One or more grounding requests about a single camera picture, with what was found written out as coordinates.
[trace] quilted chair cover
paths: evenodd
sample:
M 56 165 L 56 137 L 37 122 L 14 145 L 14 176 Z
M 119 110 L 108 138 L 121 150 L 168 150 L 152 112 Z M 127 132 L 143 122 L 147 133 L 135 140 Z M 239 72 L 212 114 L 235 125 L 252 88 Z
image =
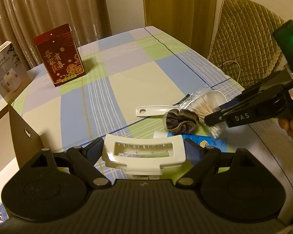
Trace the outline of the quilted chair cover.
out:
M 271 34 L 284 23 L 266 7 L 249 0 L 223 0 L 218 30 L 208 60 L 244 88 L 268 76 L 282 53 Z

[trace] plaid tablecloth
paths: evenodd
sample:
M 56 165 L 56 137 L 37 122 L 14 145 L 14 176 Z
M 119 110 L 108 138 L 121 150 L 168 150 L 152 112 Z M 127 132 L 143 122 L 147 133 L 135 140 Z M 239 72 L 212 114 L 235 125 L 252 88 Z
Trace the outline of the plaid tablecloth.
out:
M 202 87 L 230 100 L 243 88 L 201 55 L 149 26 L 114 35 L 79 48 L 87 74 L 54 87 L 43 65 L 29 71 L 32 83 L 14 109 L 41 135 L 46 148 L 63 151 L 86 145 L 107 133 L 152 138 L 164 131 L 162 119 L 135 116 L 137 106 L 172 105 Z M 0 110 L 6 103 L 0 98 Z M 198 134 L 206 135 L 200 129 Z M 250 150 L 281 181 L 287 200 L 283 221 L 293 213 L 293 142 L 270 120 L 228 129 L 229 150 Z M 126 178 L 119 169 L 95 165 L 112 182 Z M 175 170 L 182 175 L 191 166 Z

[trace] blue package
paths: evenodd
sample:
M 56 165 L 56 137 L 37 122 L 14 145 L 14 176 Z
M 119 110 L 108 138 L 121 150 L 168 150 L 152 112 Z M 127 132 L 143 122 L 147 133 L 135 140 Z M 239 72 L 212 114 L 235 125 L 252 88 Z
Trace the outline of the blue package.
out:
M 174 136 L 174 134 L 168 132 L 167 137 Z M 200 145 L 201 147 L 213 146 L 215 148 L 219 148 L 221 152 L 228 152 L 228 143 L 227 138 L 218 138 L 213 140 L 208 136 L 203 135 L 194 135 L 194 134 L 183 134 L 183 140 L 186 138 L 191 139 L 196 144 Z M 186 150 L 186 157 L 187 159 L 193 164 L 196 165 L 201 160 L 201 155 L 198 150 L 194 147 L 189 147 L 189 145 L 185 145 Z
M 5 211 L 4 205 L 0 203 L 0 226 L 4 224 L 8 219 L 9 217 Z

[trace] tablecloth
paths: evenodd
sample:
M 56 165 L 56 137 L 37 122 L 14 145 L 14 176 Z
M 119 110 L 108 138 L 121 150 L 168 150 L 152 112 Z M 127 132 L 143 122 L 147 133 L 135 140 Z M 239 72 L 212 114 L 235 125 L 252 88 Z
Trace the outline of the tablecloth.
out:
M 172 105 L 203 87 L 232 99 L 243 88 L 188 46 L 148 26 L 79 48 L 87 74 L 54 87 L 43 65 L 28 73 L 31 84 L 13 108 L 40 134 L 46 148 L 63 151 L 86 145 L 107 133 L 152 138 L 164 131 L 161 118 L 138 118 L 135 108 Z M 6 105 L 0 98 L 0 110 Z M 206 135 L 200 129 L 198 134 Z M 229 151 L 250 150 L 283 184 L 287 192 L 284 222 L 293 214 L 293 142 L 275 120 L 227 129 Z M 95 167 L 112 182 L 123 170 Z

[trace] brown curtain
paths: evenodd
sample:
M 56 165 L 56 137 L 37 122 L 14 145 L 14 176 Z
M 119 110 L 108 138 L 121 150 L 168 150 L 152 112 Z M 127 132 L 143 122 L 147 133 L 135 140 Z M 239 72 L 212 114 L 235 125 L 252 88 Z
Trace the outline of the brown curtain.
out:
M 0 0 L 0 45 L 12 41 L 29 68 L 42 63 L 33 38 L 66 23 L 77 46 L 111 35 L 105 0 Z

